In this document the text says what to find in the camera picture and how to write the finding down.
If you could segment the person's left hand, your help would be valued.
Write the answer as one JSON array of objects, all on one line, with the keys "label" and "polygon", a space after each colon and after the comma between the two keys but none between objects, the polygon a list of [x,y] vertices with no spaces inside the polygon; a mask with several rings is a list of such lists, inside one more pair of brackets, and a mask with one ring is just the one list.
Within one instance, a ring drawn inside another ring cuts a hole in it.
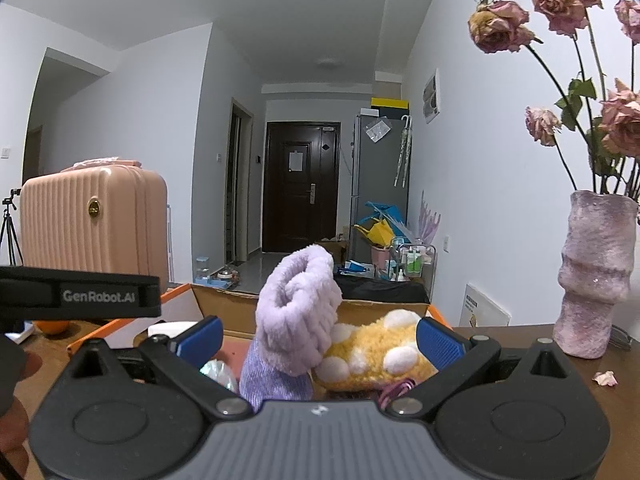
[{"label": "person's left hand", "polygon": [[16,385],[42,367],[41,356],[1,336],[1,478],[23,479],[29,456],[25,448],[29,416],[15,395]]}]

